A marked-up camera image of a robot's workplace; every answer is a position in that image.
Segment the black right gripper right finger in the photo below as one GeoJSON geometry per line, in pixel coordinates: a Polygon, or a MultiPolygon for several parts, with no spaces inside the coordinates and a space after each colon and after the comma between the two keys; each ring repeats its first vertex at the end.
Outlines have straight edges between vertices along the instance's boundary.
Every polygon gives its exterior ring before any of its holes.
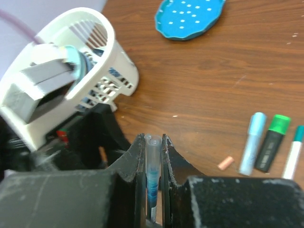
{"type": "Polygon", "coordinates": [[[161,199],[164,228],[193,228],[189,176],[204,176],[177,152],[170,137],[162,136],[161,199]]]}

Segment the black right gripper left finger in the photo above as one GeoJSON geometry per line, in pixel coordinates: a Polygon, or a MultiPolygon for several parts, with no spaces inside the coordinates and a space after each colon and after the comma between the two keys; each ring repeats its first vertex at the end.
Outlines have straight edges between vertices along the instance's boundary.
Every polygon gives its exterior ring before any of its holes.
{"type": "Polygon", "coordinates": [[[108,168],[116,174],[110,200],[108,228],[144,228],[146,225],[145,138],[141,133],[108,168]]]}

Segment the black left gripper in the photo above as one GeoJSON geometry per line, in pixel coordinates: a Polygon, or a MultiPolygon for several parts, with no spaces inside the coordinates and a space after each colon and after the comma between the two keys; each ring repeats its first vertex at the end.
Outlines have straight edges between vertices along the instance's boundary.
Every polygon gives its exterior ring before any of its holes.
{"type": "Polygon", "coordinates": [[[86,111],[76,112],[44,137],[45,144],[31,152],[8,124],[1,120],[1,171],[103,169],[100,146],[104,148],[110,165],[131,145],[108,104],[97,104],[86,111]]]}

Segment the blue ballpoint pen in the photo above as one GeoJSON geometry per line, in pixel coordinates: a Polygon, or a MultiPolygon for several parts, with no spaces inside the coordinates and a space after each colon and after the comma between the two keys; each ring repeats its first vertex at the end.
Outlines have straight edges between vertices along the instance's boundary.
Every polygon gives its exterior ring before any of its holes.
{"type": "Polygon", "coordinates": [[[147,170],[147,210],[148,220],[156,222],[157,212],[157,197],[158,197],[158,186],[159,186],[159,170],[155,168],[149,168],[147,170]]]}

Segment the white orange marker pen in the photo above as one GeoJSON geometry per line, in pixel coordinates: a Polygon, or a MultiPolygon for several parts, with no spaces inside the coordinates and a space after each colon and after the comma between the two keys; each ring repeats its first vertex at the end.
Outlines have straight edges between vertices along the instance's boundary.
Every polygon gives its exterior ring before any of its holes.
{"type": "Polygon", "coordinates": [[[102,167],[103,168],[107,168],[108,167],[108,159],[107,159],[107,155],[105,153],[105,150],[103,147],[99,147],[99,153],[101,156],[101,161],[102,161],[102,167]]]}

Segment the clear pen cap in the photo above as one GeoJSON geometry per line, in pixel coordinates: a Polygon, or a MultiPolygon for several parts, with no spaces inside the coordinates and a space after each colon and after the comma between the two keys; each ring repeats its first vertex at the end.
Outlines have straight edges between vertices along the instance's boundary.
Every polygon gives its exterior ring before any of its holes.
{"type": "Polygon", "coordinates": [[[161,163],[162,139],[158,135],[147,134],[145,136],[146,173],[154,175],[159,172],[161,163]]]}

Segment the light blue highlighter pen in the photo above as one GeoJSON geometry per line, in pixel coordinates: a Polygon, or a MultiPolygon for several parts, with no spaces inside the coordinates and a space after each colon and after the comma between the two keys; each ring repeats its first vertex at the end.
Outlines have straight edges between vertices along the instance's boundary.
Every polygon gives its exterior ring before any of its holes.
{"type": "Polygon", "coordinates": [[[250,176],[252,173],[266,120],[267,116],[262,112],[256,112],[250,118],[247,141],[239,166],[241,175],[250,176]]]}

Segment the black green highlighter pen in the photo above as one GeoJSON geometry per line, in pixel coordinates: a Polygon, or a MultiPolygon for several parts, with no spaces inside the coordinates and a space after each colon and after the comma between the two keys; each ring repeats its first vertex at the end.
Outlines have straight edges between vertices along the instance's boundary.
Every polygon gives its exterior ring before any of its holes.
{"type": "Polygon", "coordinates": [[[255,168],[267,173],[277,155],[279,147],[288,131],[291,118],[274,115],[255,161],[255,168]]]}

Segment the white teal marker pen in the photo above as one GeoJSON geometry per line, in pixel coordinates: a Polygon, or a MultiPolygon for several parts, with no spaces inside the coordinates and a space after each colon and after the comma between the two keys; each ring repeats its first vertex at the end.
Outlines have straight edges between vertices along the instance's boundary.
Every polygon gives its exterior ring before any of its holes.
{"type": "Polygon", "coordinates": [[[293,141],[291,143],[290,151],[285,163],[282,178],[287,180],[293,180],[297,163],[300,157],[302,144],[304,138],[304,126],[299,125],[295,131],[293,141]]]}

